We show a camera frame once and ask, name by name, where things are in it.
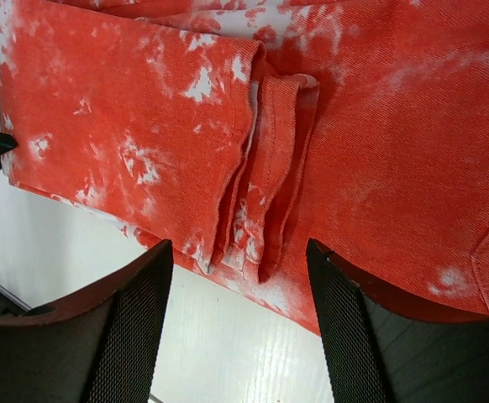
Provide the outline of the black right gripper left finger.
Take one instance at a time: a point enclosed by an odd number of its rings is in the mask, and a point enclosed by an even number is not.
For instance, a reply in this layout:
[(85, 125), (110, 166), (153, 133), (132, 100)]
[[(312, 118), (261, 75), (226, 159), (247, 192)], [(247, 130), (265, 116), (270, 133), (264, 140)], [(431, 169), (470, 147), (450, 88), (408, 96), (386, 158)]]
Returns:
[(0, 317), (0, 402), (146, 402), (173, 271), (163, 240), (122, 269)]

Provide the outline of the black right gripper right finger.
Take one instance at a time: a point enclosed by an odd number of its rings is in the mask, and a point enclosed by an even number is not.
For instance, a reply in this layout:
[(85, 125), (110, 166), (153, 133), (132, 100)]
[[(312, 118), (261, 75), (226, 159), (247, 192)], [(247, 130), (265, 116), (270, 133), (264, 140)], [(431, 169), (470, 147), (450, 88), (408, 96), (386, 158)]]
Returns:
[(318, 240), (308, 277), (337, 402), (489, 402), (489, 316), (411, 294)]

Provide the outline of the orange white tie-dye trousers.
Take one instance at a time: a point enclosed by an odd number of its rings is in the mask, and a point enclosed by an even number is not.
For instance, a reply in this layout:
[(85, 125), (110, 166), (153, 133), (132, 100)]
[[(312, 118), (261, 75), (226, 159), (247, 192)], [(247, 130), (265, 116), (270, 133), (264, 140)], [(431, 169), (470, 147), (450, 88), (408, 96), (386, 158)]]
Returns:
[(489, 1), (0, 1), (13, 186), (318, 330), (315, 238), (489, 315)]

